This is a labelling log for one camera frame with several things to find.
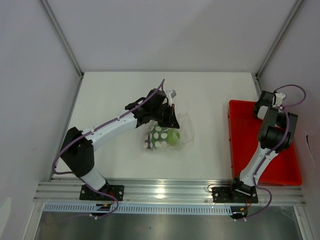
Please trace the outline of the green bell pepper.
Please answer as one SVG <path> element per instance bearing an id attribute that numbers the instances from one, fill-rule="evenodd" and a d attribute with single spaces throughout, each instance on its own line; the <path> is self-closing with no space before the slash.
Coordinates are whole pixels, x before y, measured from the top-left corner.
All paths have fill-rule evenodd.
<path id="1" fill-rule="evenodd" d="M 171 146 L 177 145 L 181 138 L 179 131 L 175 128 L 170 128 L 166 133 L 167 133 L 167 138 L 166 138 L 167 143 L 169 143 Z"/>

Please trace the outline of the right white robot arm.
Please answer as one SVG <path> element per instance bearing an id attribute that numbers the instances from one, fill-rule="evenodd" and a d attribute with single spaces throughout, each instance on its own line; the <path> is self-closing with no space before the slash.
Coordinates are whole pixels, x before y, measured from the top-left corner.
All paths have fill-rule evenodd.
<path id="1" fill-rule="evenodd" d="M 253 116 L 262 120 L 257 148 L 247 166 L 233 179 L 228 189 L 235 203 L 257 203 L 256 187 L 270 162 L 293 143 L 298 115 L 282 106 L 286 95 L 281 92 L 262 91 L 253 108 Z"/>

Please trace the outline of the clear dotted zip bag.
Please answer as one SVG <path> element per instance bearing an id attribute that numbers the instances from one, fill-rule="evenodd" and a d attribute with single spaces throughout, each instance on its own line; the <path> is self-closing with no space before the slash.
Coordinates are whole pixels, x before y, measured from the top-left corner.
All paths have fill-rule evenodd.
<path id="1" fill-rule="evenodd" d="M 147 151 L 181 150 L 195 138 L 191 112 L 179 113 L 180 128 L 162 127 L 155 121 L 149 124 L 142 144 Z"/>

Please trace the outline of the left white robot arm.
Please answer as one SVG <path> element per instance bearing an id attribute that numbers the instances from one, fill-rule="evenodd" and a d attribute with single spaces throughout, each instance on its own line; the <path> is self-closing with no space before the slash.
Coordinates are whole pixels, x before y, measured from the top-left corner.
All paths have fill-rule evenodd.
<path id="1" fill-rule="evenodd" d="M 91 188 L 90 192 L 97 200 L 105 199 L 109 184 L 95 167 L 95 151 L 112 138 L 150 121 L 157 122 L 160 127 L 179 129 L 172 103 L 175 96 L 175 90 L 154 88 L 147 97 L 129 103 L 119 116 L 106 123 L 83 130 L 70 128 L 64 138 L 60 158 L 72 174 Z"/>

